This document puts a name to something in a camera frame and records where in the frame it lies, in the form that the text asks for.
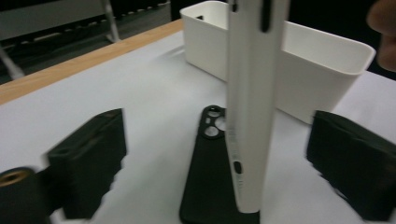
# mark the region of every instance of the brass ring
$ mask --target brass ring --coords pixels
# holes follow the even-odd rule
[[[0,176],[0,188],[20,182],[29,175],[29,172],[24,170],[10,172]]]

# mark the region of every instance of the white storage box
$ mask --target white storage box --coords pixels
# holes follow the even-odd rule
[[[228,4],[206,1],[181,9],[187,62],[226,79]]]
[[[226,80],[228,5],[206,1],[181,10],[187,62]],[[360,42],[285,23],[276,107],[306,123],[332,111],[370,65],[375,50]]]

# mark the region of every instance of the white table surface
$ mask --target white table surface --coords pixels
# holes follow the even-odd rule
[[[91,223],[175,224],[200,113],[226,84],[184,60],[182,33],[0,105],[0,171],[46,166],[46,151],[122,107],[128,156]],[[396,82],[366,72],[334,112],[396,143]],[[277,111],[262,224],[362,223],[305,159],[310,126]],[[60,221],[54,223],[80,223]]]

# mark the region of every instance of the black phone case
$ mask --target black phone case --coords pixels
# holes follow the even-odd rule
[[[216,105],[202,113],[180,206],[185,224],[260,223],[260,212],[243,214],[236,207],[225,135],[216,126],[224,118],[225,109]]]

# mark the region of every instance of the white phone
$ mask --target white phone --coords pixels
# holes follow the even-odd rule
[[[229,1],[226,143],[236,204],[261,209],[289,0]]]

